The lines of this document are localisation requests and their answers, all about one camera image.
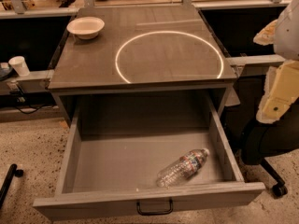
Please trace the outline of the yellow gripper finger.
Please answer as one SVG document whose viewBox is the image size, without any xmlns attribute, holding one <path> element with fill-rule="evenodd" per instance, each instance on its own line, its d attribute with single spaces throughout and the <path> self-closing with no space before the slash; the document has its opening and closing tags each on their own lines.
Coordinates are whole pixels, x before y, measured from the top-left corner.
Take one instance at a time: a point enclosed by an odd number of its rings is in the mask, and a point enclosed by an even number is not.
<svg viewBox="0 0 299 224">
<path fill-rule="evenodd" d="M 277 20 L 268 23 L 256 36 L 253 38 L 253 42 L 262 45 L 272 45 L 274 43 L 274 34 L 277 25 Z"/>
<path fill-rule="evenodd" d="M 298 98 L 299 62 L 286 61 L 279 67 L 270 66 L 256 119 L 261 123 L 272 124 L 280 120 Z"/>
</svg>

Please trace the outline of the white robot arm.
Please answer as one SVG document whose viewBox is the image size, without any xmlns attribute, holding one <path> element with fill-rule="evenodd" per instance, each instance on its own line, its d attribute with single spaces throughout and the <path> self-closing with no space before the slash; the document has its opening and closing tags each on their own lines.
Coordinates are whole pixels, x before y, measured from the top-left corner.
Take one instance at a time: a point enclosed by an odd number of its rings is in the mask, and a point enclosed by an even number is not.
<svg viewBox="0 0 299 224">
<path fill-rule="evenodd" d="M 253 42 L 272 45 L 274 52 L 285 59 L 278 68 L 269 68 L 264 95 L 256 119 L 274 123 L 299 98 L 299 0 L 292 0 L 279 17 L 268 23 Z"/>
</svg>

